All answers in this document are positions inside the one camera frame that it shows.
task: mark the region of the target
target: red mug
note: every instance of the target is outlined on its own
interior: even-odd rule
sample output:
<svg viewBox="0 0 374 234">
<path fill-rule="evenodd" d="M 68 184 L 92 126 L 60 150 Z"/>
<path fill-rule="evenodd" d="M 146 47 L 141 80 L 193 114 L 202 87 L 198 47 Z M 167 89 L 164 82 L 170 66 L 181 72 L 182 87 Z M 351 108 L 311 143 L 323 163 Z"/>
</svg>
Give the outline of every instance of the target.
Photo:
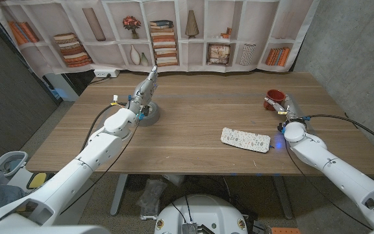
<svg viewBox="0 0 374 234">
<path fill-rule="evenodd" d="M 266 97 L 269 99 L 272 99 L 274 102 L 278 103 L 279 105 L 282 105 L 282 102 L 285 100 L 285 94 L 279 90 L 268 90 L 266 92 Z M 270 105 L 266 101 L 264 101 L 264 107 L 267 110 L 275 111 L 273 106 Z"/>
</svg>

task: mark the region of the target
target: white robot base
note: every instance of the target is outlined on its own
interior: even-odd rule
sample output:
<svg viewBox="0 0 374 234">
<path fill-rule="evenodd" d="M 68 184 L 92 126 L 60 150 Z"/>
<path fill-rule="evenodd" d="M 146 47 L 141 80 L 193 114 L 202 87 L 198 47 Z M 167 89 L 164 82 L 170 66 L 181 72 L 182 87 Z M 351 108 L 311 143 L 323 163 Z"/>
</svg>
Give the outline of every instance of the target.
<svg viewBox="0 0 374 234">
<path fill-rule="evenodd" d="M 155 234 L 247 233 L 242 214 L 229 202 L 216 196 L 191 194 L 179 198 L 173 204 L 169 204 L 159 214 Z"/>
</svg>

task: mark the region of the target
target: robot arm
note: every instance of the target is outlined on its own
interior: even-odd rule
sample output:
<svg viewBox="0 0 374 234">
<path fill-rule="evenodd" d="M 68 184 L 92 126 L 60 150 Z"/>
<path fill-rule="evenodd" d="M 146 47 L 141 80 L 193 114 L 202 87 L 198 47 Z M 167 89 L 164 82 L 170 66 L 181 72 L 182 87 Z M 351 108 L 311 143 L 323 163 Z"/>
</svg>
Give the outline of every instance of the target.
<svg viewBox="0 0 374 234">
<path fill-rule="evenodd" d="M 288 96 L 285 106 L 284 136 L 291 150 L 301 161 L 323 172 L 357 205 L 374 229 L 374 180 L 329 152 L 320 138 L 308 134 L 305 121 L 298 118 Z"/>
<path fill-rule="evenodd" d="M 91 174 L 116 156 L 123 141 L 130 139 L 129 128 L 136 125 L 142 107 L 151 101 L 157 76 L 155 66 L 147 79 L 137 86 L 127 108 L 106 119 L 104 126 L 91 135 L 88 145 L 53 178 L 32 194 L 1 207 L 0 226 L 15 224 L 18 220 L 15 210 L 30 202 L 37 206 L 27 221 L 39 226 L 52 225 Z"/>
</svg>

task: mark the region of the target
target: wall outlet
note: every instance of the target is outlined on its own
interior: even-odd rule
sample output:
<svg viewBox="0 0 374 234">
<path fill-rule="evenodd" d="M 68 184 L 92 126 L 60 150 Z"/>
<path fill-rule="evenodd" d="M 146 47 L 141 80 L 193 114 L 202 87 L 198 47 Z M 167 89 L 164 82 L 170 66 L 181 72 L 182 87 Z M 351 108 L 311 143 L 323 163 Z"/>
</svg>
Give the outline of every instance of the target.
<svg viewBox="0 0 374 234">
<path fill-rule="evenodd" d="M 113 69 L 96 69 L 93 71 L 97 78 L 104 78 L 108 74 L 110 74 L 111 78 L 116 78 L 119 75 L 119 70 L 113 70 Z"/>
</svg>

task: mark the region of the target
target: table leg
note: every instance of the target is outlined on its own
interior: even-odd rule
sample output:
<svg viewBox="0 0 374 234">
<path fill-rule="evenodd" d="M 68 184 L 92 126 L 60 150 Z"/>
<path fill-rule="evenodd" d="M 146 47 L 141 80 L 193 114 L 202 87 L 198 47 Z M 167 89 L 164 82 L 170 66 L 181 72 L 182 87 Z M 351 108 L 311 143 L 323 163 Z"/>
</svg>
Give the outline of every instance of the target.
<svg viewBox="0 0 374 234">
<path fill-rule="evenodd" d="M 127 184 L 128 174 L 120 174 L 118 183 L 116 185 L 114 200 L 110 208 L 110 214 L 115 216 L 118 214 L 119 206 L 121 205 L 123 191 L 125 191 L 125 185 Z"/>
<path fill-rule="evenodd" d="M 282 205 L 282 210 L 284 211 L 284 216 L 286 219 L 290 220 L 293 218 L 292 208 L 290 199 L 288 197 L 288 193 L 286 191 L 284 178 L 282 176 L 274 176 L 273 177 L 273 184 L 277 189 L 277 194 L 279 197 L 280 204 Z"/>
</svg>

